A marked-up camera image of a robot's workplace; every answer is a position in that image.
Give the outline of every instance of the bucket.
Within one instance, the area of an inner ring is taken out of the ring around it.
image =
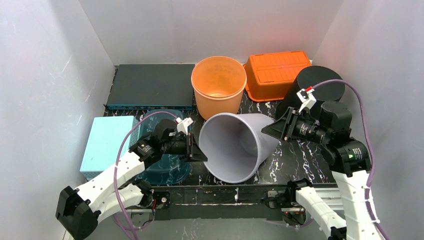
[[[260,113],[219,113],[200,130],[199,147],[206,168],[219,180],[237,184],[250,179],[276,149],[279,141],[263,134],[274,120]]]
[[[246,82],[245,69],[230,57],[211,56],[200,61],[191,74],[200,115],[208,120],[219,113],[236,114]]]

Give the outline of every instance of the gray bucket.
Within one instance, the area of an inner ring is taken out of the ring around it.
[[[260,113],[214,115],[200,131],[199,147],[207,156],[204,165],[226,183],[248,180],[279,143],[261,132],[273,122],[272,118]]]

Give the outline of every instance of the white wall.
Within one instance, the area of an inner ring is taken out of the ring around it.
[[[60,191],[79,174],[114,66],[77,0],[1,1],[0,233],[58,240]]]
[[[373,195],[391,239],[423,239],[424,1],[346,0],[313,59],[356,86],[376,151]],[[364,140],[357,100],[353,135]]]
[[[305,51],[312,59],[342,0],[80,0],[115,65],[197,63]]]

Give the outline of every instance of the plastic container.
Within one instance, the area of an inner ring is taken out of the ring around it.
[[[255,102],[282,100],[298,73],[309,66],[303,51],[252,55],[244,66],[247,94]]]
[[[263,134],[274,120],[260,113],[220,113],[200,130],[199,147],[207,157],[206,168],[231,184],[250,179],[276,149],[279,141]]]
[[[340,77],[337,72],[324,66],[309,66],[304,68],[297,75],[283,101],[277,106],[275,110],[275,119],[280,119],[289,107],[301,107],[302,102],[297,96],[298,91],[331,79],[342,79],[342,77]],[[321,104],[327,101],[338,102],[343,97],[344,93],[345,85],[339,82],[329,83],[315,89],[313,96],[316,99],[316,103],[310,110],[312,117],[318,119],[320,117]]]
[[[245,69],[230,57],[211,56],[200,61],[191,74],[200,115],[208,120],[219,113],[236,114],[246,82]]]
[[[181,119],[186,118],[181,111],[174,109],[151,110],[148,111],[144,117],[158,111],[170,112]],[[139,135],[142,136],[147,132],[152,132],[162,119],[174,120],[174,118],[169,114],[158,113],[149,117],[140,125]],[[192,168],[190,163],[181,161],[180,157],[184,156],[163,154],[162,158],[158,162],[151,165],[143,173],[139,174],[137,179],[143,179],[151,185],[173,185],[183,181],[189,175]]]

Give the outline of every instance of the orange bucket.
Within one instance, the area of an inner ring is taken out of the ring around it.
[[[208,120],[220,113],[236,114],[246,83],[245,69],[230,57],[211,56],[200,61],[191,73],[200,115]]]

